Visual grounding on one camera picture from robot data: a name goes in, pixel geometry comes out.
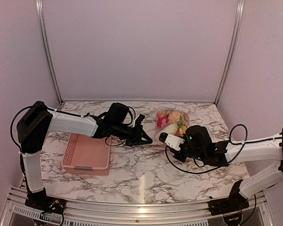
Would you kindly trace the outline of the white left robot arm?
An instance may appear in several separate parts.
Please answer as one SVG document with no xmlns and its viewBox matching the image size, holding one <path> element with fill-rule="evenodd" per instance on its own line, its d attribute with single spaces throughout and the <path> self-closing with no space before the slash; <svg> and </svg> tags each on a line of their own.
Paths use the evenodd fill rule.
<svg viewBox="0 0 283 226">
<path fill-rule="evenodd" d="M 16 125 L 17 138 L 12 138 L 20 151 L 20 166 L 25 177 L 27 198 L 25 205 L 34 209 L 62 213 L 65 200 L 47 196 L 42 181 L 40 152 L 48 133 L 64 132 L 84 135 L 95 139 L 114 136 L 123 140 L 126 146 L 151 144 L 153 140 L 143 130 L 140 114 L 125 123 L 131 115 L 130 107 L 113 103 L 107 112 L 98 116 L 90 113 L 78 115 L 49 108 L 43 101 L 21 109 L 24 113 L 19 121 L 12 119 L 10 127 Z"/>
</svg>

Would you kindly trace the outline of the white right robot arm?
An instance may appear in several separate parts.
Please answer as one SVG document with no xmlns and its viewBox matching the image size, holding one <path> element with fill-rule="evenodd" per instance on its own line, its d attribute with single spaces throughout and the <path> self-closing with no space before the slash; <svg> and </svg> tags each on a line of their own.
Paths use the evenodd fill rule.
<svg viewBox="0 0 283 226">
<path fill-rule="evenodd" d="M 256 193 L 283 181 L 283 129 L 279 134 L 254 140 L 234 142 L 231 139 L 212 142 L 207 128 L 189 127 L 182 137 L 161 133 L 159 140 L 174 158 L 185 162 L 191 158 L 214 170 L 232 163 L 273 160 L 273 163 L 247 179 L 234 183 L 227 198 L 208 203 L 211 215 L 240 211 L 249 207 L 248 199 Z"/>
</svg>

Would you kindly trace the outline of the clear zip top bag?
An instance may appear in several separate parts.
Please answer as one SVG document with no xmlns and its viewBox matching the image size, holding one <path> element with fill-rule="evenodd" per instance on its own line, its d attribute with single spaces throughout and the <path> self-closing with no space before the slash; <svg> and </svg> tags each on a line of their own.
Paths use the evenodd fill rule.
<svg viewBox="0 0 283 226">
<path fill-rule="evenodd" d="M 171 108 L 159 109 L 156 113 L 155 138 L 158 139 L 162 132 L 182 137 L 189 126 L 188 113 Z"/>
</svg>

